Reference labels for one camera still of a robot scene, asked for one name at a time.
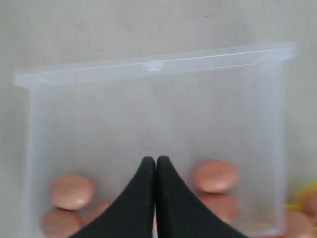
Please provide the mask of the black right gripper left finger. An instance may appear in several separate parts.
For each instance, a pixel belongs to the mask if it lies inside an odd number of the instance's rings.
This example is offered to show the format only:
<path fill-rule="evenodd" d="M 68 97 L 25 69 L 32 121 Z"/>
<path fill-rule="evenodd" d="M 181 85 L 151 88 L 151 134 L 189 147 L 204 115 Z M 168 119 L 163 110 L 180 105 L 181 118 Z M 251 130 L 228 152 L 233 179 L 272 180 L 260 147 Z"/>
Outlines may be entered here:
<path fill-rule="evenodd" d="M 156 165 L 144 157 L 121 194 L 73 238 L 151 238 Z"/>

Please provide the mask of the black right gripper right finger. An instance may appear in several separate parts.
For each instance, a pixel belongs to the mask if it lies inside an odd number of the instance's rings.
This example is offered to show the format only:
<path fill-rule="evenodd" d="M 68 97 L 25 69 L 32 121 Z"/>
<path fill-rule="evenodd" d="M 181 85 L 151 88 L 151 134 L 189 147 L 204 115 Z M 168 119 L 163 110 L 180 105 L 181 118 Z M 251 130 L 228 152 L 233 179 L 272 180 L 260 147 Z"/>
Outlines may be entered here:
<path fill-rule="evenodd" d="M 195 196 L 171 159 L 157 159 L 155 210 L 159 238 L 245 238 Z"/>

